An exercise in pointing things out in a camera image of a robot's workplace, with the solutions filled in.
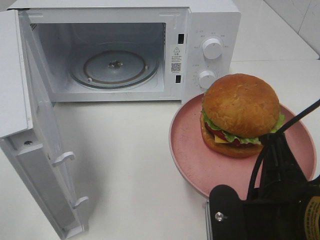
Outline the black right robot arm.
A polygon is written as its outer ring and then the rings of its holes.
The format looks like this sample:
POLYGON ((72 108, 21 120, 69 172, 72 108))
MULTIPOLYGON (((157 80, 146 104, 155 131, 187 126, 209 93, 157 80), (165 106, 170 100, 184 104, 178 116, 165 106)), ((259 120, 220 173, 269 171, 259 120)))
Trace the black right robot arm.
POLYGON ((267 134, 254 165, 245 218, 251 240, 318 240, 320 182, 308 181, 284 134, 267 134))

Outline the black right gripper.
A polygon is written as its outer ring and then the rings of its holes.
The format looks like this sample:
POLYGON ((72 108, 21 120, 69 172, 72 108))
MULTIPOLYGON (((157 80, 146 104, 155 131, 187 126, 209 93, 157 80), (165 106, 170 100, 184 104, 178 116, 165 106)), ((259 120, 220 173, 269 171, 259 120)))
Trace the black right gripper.
POLYGON ((294 157, 284 133, 259 137, 263 150, 258 155, 249 181, 247 200, 302 200, 315 196, 294 157))

